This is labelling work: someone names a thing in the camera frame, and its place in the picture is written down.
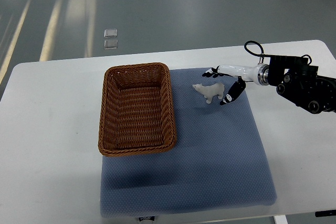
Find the polar bear toy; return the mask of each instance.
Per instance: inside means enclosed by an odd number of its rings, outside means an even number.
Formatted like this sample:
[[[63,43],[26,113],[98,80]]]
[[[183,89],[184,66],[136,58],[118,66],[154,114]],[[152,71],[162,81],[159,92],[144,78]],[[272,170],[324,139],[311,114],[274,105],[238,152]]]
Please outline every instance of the polar bear toy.
[[[210,104],[212,102],[212,97],[214,95],[217,95],[218,99],[223,99],[223,93],[225,90],[224,84],[220,82],[213,84],[211,86],[203,86],[202,84],[193,84],[193,88],[202,95],[204,95],[207,104]]]

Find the gray floor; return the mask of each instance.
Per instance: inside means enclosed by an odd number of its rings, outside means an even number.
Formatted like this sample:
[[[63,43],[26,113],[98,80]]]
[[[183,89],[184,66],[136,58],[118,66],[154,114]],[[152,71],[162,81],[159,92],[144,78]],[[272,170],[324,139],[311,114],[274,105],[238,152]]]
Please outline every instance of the gray floor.
[[[336,56],[335,13],[336,0],[0,0],[0,98],[13,67],[40,58],[237,46],[251,39],[262,44],[319,39]],[[107,28],[118,29],[117,49],[103,49]],[[304,214],[288,216],[288,222],[336,218]]]

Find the brown wicker basket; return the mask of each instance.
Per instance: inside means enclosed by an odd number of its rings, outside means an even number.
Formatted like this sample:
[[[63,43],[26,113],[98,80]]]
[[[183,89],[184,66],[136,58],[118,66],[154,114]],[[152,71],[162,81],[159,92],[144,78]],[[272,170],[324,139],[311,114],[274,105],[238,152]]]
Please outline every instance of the brown wicker basket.
[[[98,148],[104,156],[170,150],[176,143],[172,88],[163,63],[117,66],[104,75]]]

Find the black cable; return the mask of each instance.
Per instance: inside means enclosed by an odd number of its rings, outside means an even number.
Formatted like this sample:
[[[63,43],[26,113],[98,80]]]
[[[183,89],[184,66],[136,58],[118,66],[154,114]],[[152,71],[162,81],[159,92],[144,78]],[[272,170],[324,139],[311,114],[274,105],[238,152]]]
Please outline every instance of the black cable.
[[[310,55],[303,55],[303,56],[301,56],[301,58],[304,58],[304,57],[308,57],[308,59],[309,59],[309,63],[308,63],[308,65],[310,65],[311,63],[312,63],[312,59],[311,59],[311,57],[310,57]]]
[[[249,50],[247,48],[248,44],[255,44],[255,45],[257,45],[260,48],[260,50],[261,50],[261,54],[255,54],[254,52],[252,52],[251,50]],[[244,44],[244,48],[245,48],[246,51],[248,51],[250,54],[252,54],[254,56],[264,57],[264,49],[262,48],[261,44],[259,44],[258,42],[254,41],[254,40],[249,40],[248,42],[246,42]]]

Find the label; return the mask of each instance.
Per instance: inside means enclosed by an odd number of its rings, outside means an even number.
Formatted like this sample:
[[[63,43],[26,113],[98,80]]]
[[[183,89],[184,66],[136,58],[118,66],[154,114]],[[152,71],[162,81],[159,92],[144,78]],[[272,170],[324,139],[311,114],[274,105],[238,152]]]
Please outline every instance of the label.
[[[148,217],[139,217],[139,221],[143,221],[143,220],[152,220],[154,221],[155,216],[148,216]]]

